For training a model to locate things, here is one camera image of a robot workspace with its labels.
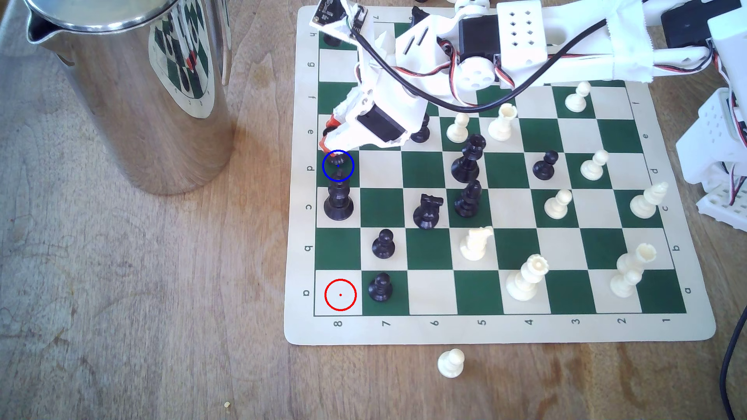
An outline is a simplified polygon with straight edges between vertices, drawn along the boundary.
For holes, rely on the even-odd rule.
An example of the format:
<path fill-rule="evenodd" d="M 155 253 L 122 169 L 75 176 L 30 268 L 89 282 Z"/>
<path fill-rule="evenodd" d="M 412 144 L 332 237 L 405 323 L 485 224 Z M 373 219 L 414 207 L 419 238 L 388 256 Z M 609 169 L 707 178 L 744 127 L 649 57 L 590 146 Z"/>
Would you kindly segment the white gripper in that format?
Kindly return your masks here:
<path fill-rule="evenodd" d="M 427 16 L 399 37 L 390 31 L 376 34 L 363 16 L 350 20 L 356 44 L 358 84 L 335 106 L 321 139 L 324 152 L 350 151 L 360 146 L 401 147 L 430 136 L 426 109 L 430 102 L 453 104 L 447 92 L 456 68 L 454 48 L 436 34 Z M 350 124 L 345 123 L 350 112 Z"/>

